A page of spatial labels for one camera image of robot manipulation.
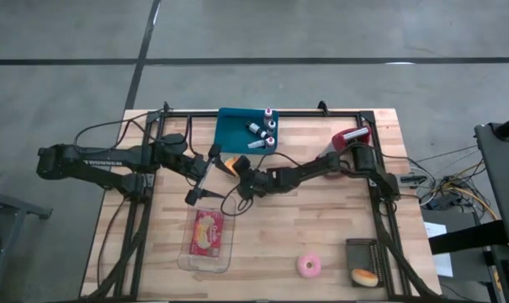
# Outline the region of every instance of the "wooden table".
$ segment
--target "wooden table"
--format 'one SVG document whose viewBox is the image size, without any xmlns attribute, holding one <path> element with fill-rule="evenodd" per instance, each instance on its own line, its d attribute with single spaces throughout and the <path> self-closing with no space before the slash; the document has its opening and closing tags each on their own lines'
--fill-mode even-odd
<svg viewBox="0 0 509 303">
<path fill-rule="evenodd" d="M 405 156 L 398 118 L 394 109 L 372 109 L 382 150 L 387 155 Z M 128 110 L 125 118 L 142 114 Z M 185 119 L 166 119 L 165 133 L 183 133 Z M 216 118 L 195 118 L 193 146 L 207 155 L 213 143 Z M 298 162 L 308 162 L 328 144 L 333 134 L 356 127 L 350 118 L 281 118 L 278 152 Z M 142 132 L 130 127 L 119 148 L 141 143 Z M 250 157 L 257 163 L 260 157 Z M 262 167 L 293 166 L 285 158 L 268 157 Z M 385 158 L 390 173 L 408 173 L 406 160 Z M 118 173 L 128 170 L 117 167 Z M 204 186 L 226 194 L 236 180 L 212 169 Z M 177 265 L 183 241 L 188 206 L 184 202 L 189 185 L 185 178 L 160 169 L 151 210 L 144 265 L 138 300 L 357 300 L 384 299 L 384 289 L 351 287 L 346 265 L 348 238 L 375 238 L 372 210 L 364 179 L 314 178 L 290 193 L 255 199 L 255 205 L 236 218 L 231 266 L 223 274 L 189 272 Z M 103 198 L 82 295 L 96 289 L 98 251 L 106 227 L 122 200 L 117 191 Z M 427 234 L 416 199 L 403 197 L 396 217 L 404 253 L 427 285 L 441 293 Z M 101 279 L 118 259 L 125 230 L 128 203 L 111 228 L 103 254 Z M 295 271 L 300 254 L 314 252 L 322 261 L 321 276 L 302 279 Z M 391 258 L 397 293 L 400 293 L 397 267 Z M 130 285 L 132 265 L 125 276 Z"/>
</svg>

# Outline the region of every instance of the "gray floor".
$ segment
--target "gray floor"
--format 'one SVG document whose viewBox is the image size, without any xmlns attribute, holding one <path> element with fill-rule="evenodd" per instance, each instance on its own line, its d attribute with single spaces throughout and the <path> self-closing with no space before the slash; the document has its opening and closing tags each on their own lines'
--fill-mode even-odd
<svg viewBox="0 0 509 303">
<path fill-rule="evenodd" d="M 0 58 L 137 57 L 150 6 L 0 0 Z M 189 56 L 509 56 L 509 0 L 163 1 L 148 57 Z M 103 191 L 38 178 L 36 152 L 118 119 L 133 70 L 0 66 L 0 191 L 54 208 L 49 221 L 26 222 L 3 301 L 77 297 Z M 312 108 L 322 99 L 334 108 L 397 108 L 410 157 L 423 158 L 473 145 L 475 125 L 509 118 L 509 64 L 153 66 L 135 108 L 164 100 L 185 109 Z M 104 128 L 83 143 L 106 146 L 117 133 Z M 425 167 L 436 172 L 463 154 Z M 479 160 L 472 154 L 438 176 Z M 485 174 L 475 183 L 492 199 Z M 453 287 L 485 300 L 476 284 Z"/>
</svg>

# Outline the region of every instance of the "white paper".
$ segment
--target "white paper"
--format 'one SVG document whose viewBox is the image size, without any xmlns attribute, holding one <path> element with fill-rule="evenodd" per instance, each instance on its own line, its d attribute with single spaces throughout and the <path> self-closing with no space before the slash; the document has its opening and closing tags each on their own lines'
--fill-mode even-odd
<svg viewBox="0 0 509 303">
<path fill-rule="evenodd" d="M 443 224 L 424 222 L 426 234 L 428 237 L 435 237 L 447 233 L 447 227 Z M 445 277 L 453 276 L 453 265 L 450 262 L 450 253 L 441 253 L 433 256 L 433 262 L 436 264 L 438 275 Z"/>
</svg>

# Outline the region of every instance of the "pink donut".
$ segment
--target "pink donut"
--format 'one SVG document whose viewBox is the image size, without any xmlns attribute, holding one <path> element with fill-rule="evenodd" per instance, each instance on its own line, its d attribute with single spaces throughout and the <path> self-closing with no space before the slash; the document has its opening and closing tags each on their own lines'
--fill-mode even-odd
<svg viewBox="0 0 509 303">
<path fill-rule="evenodd" d="M 315 253 L 307 253 L 297 259 L 297 271 L 303 278 L 315 278 L 320 275 L 321 261 Z"/>
</svg>

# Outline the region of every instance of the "blue tray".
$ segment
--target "blue tray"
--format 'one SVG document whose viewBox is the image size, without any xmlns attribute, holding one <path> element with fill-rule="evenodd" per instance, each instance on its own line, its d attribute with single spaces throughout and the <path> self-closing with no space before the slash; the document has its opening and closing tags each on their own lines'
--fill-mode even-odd
<svg viewBox="0 0 509 303">
<path fill-rule="evenodd" d="M 247 121 L 260 125 L 263 124 L 262 109 L 219 109 L 217 115 L 217 129 L 215 130 L 215 144 L 220 144 L 222 152 L 239 154 L 266 155 L 275 152 L 278 144 L 278 112 L 273 111 L 273 120 L 277 128 L 273 133 L 274 146 L 272 148 L 248 148 L 248 143 L 261 140 L 259 136 L 247 129 Z"/>
</svg>

